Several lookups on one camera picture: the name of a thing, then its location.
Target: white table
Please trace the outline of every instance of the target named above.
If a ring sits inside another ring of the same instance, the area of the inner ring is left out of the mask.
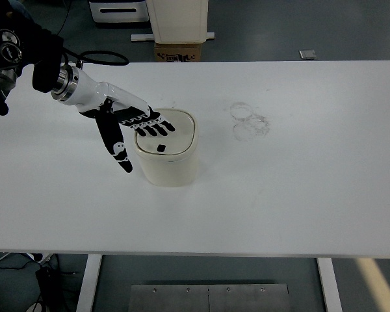
[[[151,185],[124,128],[126,174],[25,68],[0,117],[0,251],[390,257],[390,61],[84,70],[195,115],[198,177]]]

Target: metal plate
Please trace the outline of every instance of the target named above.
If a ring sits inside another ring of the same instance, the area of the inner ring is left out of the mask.
[[[291,310],[285,284],[132,285],[129,312]]]
[[[132,285],[129,312],[208,312],[208,285]]]
[[[288,312],[285,284],[210,285],[210,312]]]

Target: white container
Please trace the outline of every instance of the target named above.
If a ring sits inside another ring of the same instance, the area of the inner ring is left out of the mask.
[[[175,127],[175,131],[167,136],[135,133],[135,151],[144,175],[160,187],[188,185],[194,181],[198,169],[198,124],[183,110],[157,111]]]
[[[158,44],[201,44],[207,39],[208,0],[146,0]]]
[[[149,21],[144,0],[89,0],[92,19],[96,23],[138,23]]]

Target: robotic arm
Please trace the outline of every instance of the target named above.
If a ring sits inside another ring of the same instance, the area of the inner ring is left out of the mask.
[[[166,136],[174,127],[139,97],[110,83],[98,83],[81,68],[61,67],[63,50],[60,37],[11,12],[8,2],[0,0],[0,115],[8,112],[5,99],[24,65],[34,64],[33,87],[51,92],[55,100],[95,118],[105,147],[126,172],[131,172],[120,124],[142,136]]]

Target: gray floor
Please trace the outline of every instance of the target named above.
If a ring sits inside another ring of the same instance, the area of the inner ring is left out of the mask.
[[[44,28],[57,32],[64,21],[62,0],[26,0]],[[209,0],[208,31],[216,39],[202,47],[202,61],[296,61],[299,49],[314,49],[319,60],[390,60],[390,1],[378,0]],[[65,46],[80,53],[107,49],[131,62],[153,62],[153,42],[132,43],[131,34],[150,28],[105,29],[92,20],[88,3],[73,0],[60,33]],[[65,288],[77,291],[85,255],[61,255]],[[3,266],[23,265],[12,256]],[[334,259],[343,311],[379,311],[356,262]],[[390,284],[390,260],[377,260]],[[38,296],[35,264],[0,270],[0,311],[25,311]],[[294,311],[323,311],[313,259],[106,256],[94,311],[127,311],[132,283],[265,282],[288,283]],[[73,308],[77,294],[65,292]]]

